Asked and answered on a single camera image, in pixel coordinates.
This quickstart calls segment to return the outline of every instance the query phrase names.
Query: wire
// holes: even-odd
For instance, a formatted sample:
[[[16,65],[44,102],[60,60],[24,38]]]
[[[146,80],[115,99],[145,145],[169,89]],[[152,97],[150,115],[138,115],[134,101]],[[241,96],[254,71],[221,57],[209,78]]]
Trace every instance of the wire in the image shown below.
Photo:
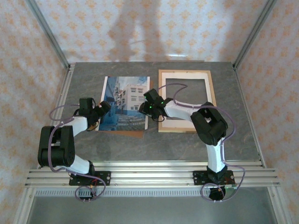
[[[221,161],[223,162],[223,164],[227,165],[228,167],[239,168],[239,169],[241,169],[241,170],[243,171],[243,175],[242,175],[242,178],[241,178],[241,180],[240,180],[240,183],[239,183],[239,185],[238,185],[238,187],[237,187],[237,189],[236,189],[236,191],[234,192],[233,195],[231,195],[231,196],[230,196],[229,198],[227,198],[227,199],[220,200],[220,201],[209,200],[209,199],[207,199],[206,197],[203,196],[203,188],[204,188],[205,186],[207,186],[207,185],[210,184],[210,185],[217,186],[219,189],[221,189],[219,185],[217,185],[217,184],[215,184],[215,183],[206,183],[206,184],[204,184],[204,185],[201,187],[201,189],[200,189],[201,197],[204,198],[205,200],[209,201],[209,202],[224,202],[224,201],[228,201],[228,200],[230,200],[230,199],[233,198],[233,197],[236,195],[236,193],[238,192],[238,190],[239,190],[241,184],[243,183],[243,180],[244,180],[244,177],[245,177],[245,173],[246,173],[246,170],[245,170],[243,167],[240,167],[240,166],[237,166],[237,165],[230,165],[230,164],[226,163],[225,160],[224,160],[224,147],[223,147],[223,144],[224,144],[225,141],[227,141],[228,139],[230,139],[230,138],[235,134],[235,132],[236,132],[236,123],[235,123],[235,121],[234,121],[233,118],[229,115],[228,112],[226,112],[225,110],[223,110],[223,109],[221,109],[221,108],[219,108],[219,107],[216,107],[216,106],[209,106],[209,105],[204,105],[204,106],[202,106],[202,105],[199,105],[199,106],[191,106],[191,105],[185,105],[185,104],[178,103],[178,102],[175,100],[176,95],[177,95],[181,90],[187,88],[188,85],[186,85],[186,84],[181,84],[181,83],[171,83],[171,84],[163,85],[163,86],[159,87],[159,89],[161,89],[161,88],[163,88],[163,87],[166,87],[166,86],[168,86],[168,85],[182,85],[182,86],[183,86],[182,88],[180,88],[179,90],[177,90],[177,91],[174,93],[174,95],[173,95],[173,102],[174,102],[176,105],[178,105],[178,106],[182,106],[182,107],[186,107],[186,108],[193,108],[193,109],[204,109],[204,108],[212,108],[212,109],[216,109],[216,110],[221,111],[222,113],[224,113],[224,114],[230,119],[230,121],[232,122],[232,124],[233,124],[233,131],[232,131],[232,133],[231,133],[230,135],[228,135],[226,138],[222,139],[221,142],[220,142]]]
[[[76,115],[77,115],[77,113],[78,113],[78,111],[79,111],[79,109],[75,110],[75,112],[74,112],[73,116],[76,116]]]
[[[151,119],[154,121],[154,122],[158,122],[158,123],[160,123],[160,122],[163,122],[163,121],[165,121],[165,117],[162,115],[162,117],[163,117],[163,120],[155,120],[153,117],[151,117]]]
[[[64,168],[59,168],[59,169],[55,170],[54,167],[53,167],[53,164],[52,164],[52,159],[51,159],[51,145],[52,145],[52,139],[53,139],[54,133],[55,133],[55,131],[56,131],[59,127],[61,127],[61,126],[63,126],[63,125],[66,125],[66,124],[68,124],[68,123],[70,123],[71,121],[74,120],[73,117],[72,117],[72,118],[68,118],[68,119],[64,119],[64,120],[61,120],[61,119],[54,119],[54,118],[52,118],[51,114],[52,114],[55,110],[57,110],[58,108],[61,108],[61,107],[64,107],[64,106],[78,106],[78,105],[62,105],[62,106],[58,106],[58,107],[54,108],[54,109],[50,112],[50,114],[49,114],[49,117],[50,117],[51,120],[53,120],[53,121],[60,121],[60,123],[59,123],[57,126],[55,126],[54,129],[52,130],[52,132],[51,132],[51,134],[50,134],[50,137],[49,137],[49,142],[48,142],[48,163],[49,163],[49,167],[50,167],[50,169],[51,169],[54,173],[57,173],[57,172],[59,172],[59,171],[61,171],[61,170],[64,169]],[[94,195],[94,197],[93,197],[92,199],[89,199],[89,202],[98,199],[98,198],[105,192],[105,190],[106,190],[106,183],[105,183],[101,178],[99,178],[99,177],[97,177],[97,176],[91,176],[91,175],[86,175],[86,174],[76,173],[76,172],[70,171],[70,170],[68,170],[68,169],[66,169],[66,171],[67,171],[68,173],[71,173],[71,174],[74,174],[74,175],[79,175],[79,176],[84,176],[84,177],[88,177],[88,178],[92,178],[92,179],[99,180],[99,181],[101,181],[101,182],[103,183],[103,185],[104,185],[103,190],[102,190],[98,195],[96,195],[96,191],[93,191],[93,190],[92,190],[90,187],[88,187],[88,186],[79,186],[79,187],[75,190],[75,198],[76,198],[77,200],[82,201],[82,202],[85,202],[85,199],[82,200],[81,198],[79,198],[79,197],[77,196],[77,192],[78,192],[78,190],[81,189],[81,188],[83,188],[83,187],[89,189],[90,192]]]
[[[94,180],[92,181],[92,183],[93,183],[93,182],[95,182],[95,183],[94,183],[94,192],[96,192],[96,191],[97,191],[96,187],[97,187],[98,180],[97,180],[97,179],[94,179]]]
[[[62,121],[62,119],[54,119],[54,118],[52,117],[52,113],[53,113],[55,110],[57,110],[57,109],[59,109],[59,108],[61,108],[61,107],[70,107],[70,106],[79,106],[79,105],[78,105],[78,104],[70,104],[70,105],[61,105],[61,106],[58,106],[58,107],[54,108],[54,109],[49,113],[49,117],[50,117],[50,119],[53,120],[53,121]]]

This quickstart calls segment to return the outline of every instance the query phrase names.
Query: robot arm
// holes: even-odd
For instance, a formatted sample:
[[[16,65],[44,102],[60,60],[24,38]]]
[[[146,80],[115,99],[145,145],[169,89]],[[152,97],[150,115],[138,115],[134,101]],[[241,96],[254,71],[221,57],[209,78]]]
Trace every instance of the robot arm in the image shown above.
[[[81,98],[79,101],[78,115],[73,120],[60,126],[54,133],[51,146],[51,161],[54,167],[65,168],[80,174],[94,174],[94,167],[90,161],[75,155],[74,137],[82,131],[94,126],[111,108],[110,104],[103,101],[100,106],[93,107],[92,98]],[[49,166],[48,143],[54,126],[44,126],[41,131],[38,150],[38,163]]]
[[[221,157],[221,140],[226,135],[228,125],[220,113],[212,108],[213,104],[206,102],[202,106],[207,108],[194,109],[200,105],[178,101],[175,103],[171,98],[164,100],[155,89],[146,92],[144,97],[147,101],[140,106],[140,113],[154,119],[159,116],[181,118],[194,124],[199,138],[206,144],[209,179],[218,184],[227,171],[227,166],[221,159],[224,158],[224,155]]]

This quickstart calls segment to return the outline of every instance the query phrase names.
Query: metal bracket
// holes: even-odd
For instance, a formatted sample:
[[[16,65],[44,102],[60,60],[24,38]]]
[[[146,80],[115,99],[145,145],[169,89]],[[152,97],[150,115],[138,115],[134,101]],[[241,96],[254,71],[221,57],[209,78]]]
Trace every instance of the metal bracket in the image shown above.
[[[212,181],[208,177],[208,171],[205,170],[195,170],[193,171],[193,181],[194,185],[204,185],[206,183],[211,183]],[[233,171],[228,170],[222,176],[222,178],[217,183],[219,185],[235,185],[235,177]]]
[[[252,28],[252,31],[250,32],[249,36],[247,37],[247,40],[245,41],[241,51],[239,52],[239,55],[237,56],[235,62],[233,63],[234,69],[237,70],[239,68],[239,66],[241,65],[243,58],[246,56],[247,52],[249,51],[252,43],[254,42],[259,31],[261,30],[266,19],[268,18],[268,15],[271,13],[276,2],[277,2],[277,0],[268,0],[267,1],[265,7],[263,8],[261,14],[258,17],[256,23],[254,24],[254,27]]]
[[[101,178],[105,182],[106,186],[110,186],[110,179],[111,179],[110,171],[95,171],[94,176]],[[104,184],[99,180],[94,181],[89,177],[71,174],[69,185],[70,186],[90,186],[90,185],[103,186]]]
[[[59,60],[61,61],[61,63],[63,64],[65,69],[69,69],[70,65],[63,53],[63,51],[61,50],[50,26],[48,25],[44,15],[42,14],[37,2],[35,0],[26,0],[29,8],[32,10],[32,13],[34,14],[34,16],[36,17],[37,21],[39,22],[41,28],[43,29],[45,35],[47,36],[49,42],[51,43],[53,49],[55,50]]]

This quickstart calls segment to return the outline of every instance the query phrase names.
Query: table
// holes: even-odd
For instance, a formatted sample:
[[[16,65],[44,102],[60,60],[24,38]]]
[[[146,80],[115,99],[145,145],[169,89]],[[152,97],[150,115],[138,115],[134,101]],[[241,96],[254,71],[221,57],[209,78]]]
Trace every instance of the table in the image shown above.
[[[76,63],[65,104],[78,103],[82,97],[93,97],[99,102],[105,76],[150,76],[154,88],[158,88],[159,69],[210,70],[217,106],[237,123],[237,133],[225,143],[226,159],[260,160],[236,74],[229,62]],[[196,84],[189,84],[188,91],[194,92],[196,100]],[[182,95],[179,100],[194,103],[194,99],[184,100]],[[62,116],[69,117],[73,112],[74,108],[65,108]],[[228,125],[230,133],[232,126],[230,122]],[[151,119],[142,139],[82,132],[75,137],[75,149],[77,155],[92,161],[207,161],[206,146],[196,133],[158,133],[158,124]]]

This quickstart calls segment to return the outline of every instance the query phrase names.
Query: blue sky in photo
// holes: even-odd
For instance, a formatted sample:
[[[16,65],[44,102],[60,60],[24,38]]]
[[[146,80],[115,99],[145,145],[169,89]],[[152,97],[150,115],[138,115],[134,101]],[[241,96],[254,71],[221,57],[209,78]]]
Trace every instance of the blue sky in photo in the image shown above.
[[[123,90],[128,84],[147,86],[147,76],[141,77],[119,77],[120,89]]]

